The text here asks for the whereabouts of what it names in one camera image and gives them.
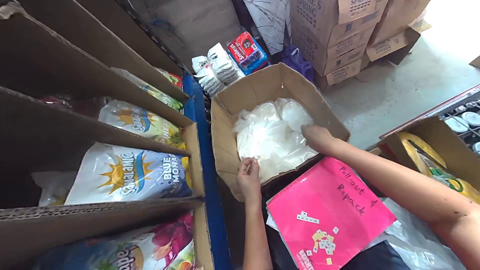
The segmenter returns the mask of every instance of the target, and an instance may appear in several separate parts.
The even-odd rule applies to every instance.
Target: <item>sun logo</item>
[[[124,122],[123,126],[131,124],[133,129],[140,132],[147,132],[150,126],[155,126],[153,122],[158,121],[153,113],[141,108],[131,108],[130,110],[121,109],[116,113],[120,118],[119,121]]]
[[[112,171],[102,173],[100,175],[107,176],[109,180],[101,186],[113,185],[109,194],[112,194],[115,190],[121,188],[122,195],[128,195],[130,193],[138,193],[143,189],[145,180],[150,179],[148,175],[154,170],[149,170],[148,166],[152,162],[144,163],[144,152],[141,152],[137,156],[135,154],[121,154],[117,156],[118,164],[109,164]]]

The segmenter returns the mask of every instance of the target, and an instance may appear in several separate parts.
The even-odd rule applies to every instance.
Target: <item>plastic packaging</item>
[[[385,230],[385,238],[411,270],[464,270],[452,250],[442,245],[430,228],[391,199],[384,204],[397,221]]]
[[[162,75],[164,75],[173,85],[178,86],[180,89],[183,90],[183,80],[180,76],[177,76],[161,68],[155,68],[155,69],[158,72],[160,72]]]
[[[305,145],[301,125],[313,123],[308,112],[292,99],[278,98],[251,112],[242,110],[233,132],[237,133],[240,159],[255,157],[263,183],[290,171],[318,154]]]
[[[165,94],[164,92],[156,89],[155,87],[151,86],[149,83],[146,81],[140,79],[139,77],[133,75],[132,73],[120,69],[120,68],[115,68],[115,67],[110,67],[111,70],[113,70],[116,74],[128,79],[132,83],[134,83],[136,86],[140,87],[143,91],[147,92],[148,94],[154,96],[156,99],[162,101],[163,103],[167,104],[169,107],[172,109],[183,113],[183,104],[179,102],[178,100],[172,98],[171,96]]]
[[[42,188],[38,206],[63,205],[77,172],[33,172],[32,178]]]
[[[220,43],[208,50],[207,57],[215,77],[220,82],[229,84],[240,78],[237,64],[232,62]]]
[[[268,64],[267,54],[248,32],[243,32],[228,45],[228,51],[245,75],[262,69]]]
[[[195,270],[193,215],[175,221],[56,247],[34,270]]]
[[[113,100],[98,115],[100,122],[184,150],[180,129],[160,116],[125,101]]]
[[[223,90],[225,84],[220,82],[212,70],[205,56],[197,56],[192,58],[193,70],[197,73],[194,77],[199,78],[198,83],[208,93],[213,96],[216,92]]]
[[[95,143],[65,205],[191,196],[188,169],[182,155]]]

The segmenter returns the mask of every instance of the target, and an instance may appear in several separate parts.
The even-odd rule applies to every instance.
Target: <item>pink folder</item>
[[[349,166],[332,157],[276,194],[267,208],[304,270],[340,269],[396,220]]]

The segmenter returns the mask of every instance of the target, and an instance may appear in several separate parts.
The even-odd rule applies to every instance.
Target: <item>metal rack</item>
[[[474,108],[474,107],[475,107],[475,108],[478,108],[479,111],[480,111],[480,106],[479,106],[479,103],[478,103],[478,102],[474,101],[474,102],[469,102],[469,103],[472,103],[472,105],[473,105],[473,107],[470,106],[470,108]],[[472,148],[473,144],[465,141],[465,138],[467,138],[468,136],[472,136],[472,137],[478,138],[478,141],[480,142],[480,126],[472,128],[472,127],[470,127],[469,124],[465,125],[465,123],[457,120],[457,119],[454,117],[454,116],[457,116],[457,117],[460,117],[460,118],[461,118],[461,114],[464,113],[465,111],[462,111],[462,112],[455,111],[454,113],[451,113],[451,112],[452,112],[452,111],[450,111],[450,112],[445,112],[444,114],[442,114],[442,115],[441,115],[442,120],[443,120],[443,121],[446,121],[447,119],[452,118],[452,119],[454,119],[455,121],[457,121],[458,123],[460,123],[462,126],[468,128],[467,131],[465,131],[465,132],[463,132],[463,133],[460,133],[460,134],[457,134],[457,135],[458,135],[458,137],[460,137],[460,138],[465,142],[465,144],[468,146],[468,148],[470,148],[474,153],[480,155],[480,151],[474,151],[474,150],[473,150],[473,148]]]

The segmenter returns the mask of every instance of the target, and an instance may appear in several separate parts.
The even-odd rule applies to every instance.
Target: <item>white plastic sack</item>
[[[411,270],[465,269],[452,250],[442,245],[424,222],[391,199],[385,200],[384,204],[397,218],[385,230],[385,239]]]
[[[223,90],[225,84],[215,77],[212,67],[208,63],[208,58],[205,56],[192,58],[192,66],[197,73],[194,76],[199,78],[198,83],[209,95],[213,96],[215,93]]]
[[[309,123],[313,119],[292,99],[278,98],[251,112],[242,110],[233,128],[240,159],[258,159],[261,182],[295,169],[318,154],[305,145],[300,130],[301,125]]]
[[[215,77],[223,83],[232,83],[239,79],[237,64],[232,62],[220,43],[208,50],[208,61]]]
[[[191,186],[188,157],[95,143],[65,205],[187,197]]]
[[[32,178],[42,188],[38,206],[63,205],[77,172],[33,172]]]

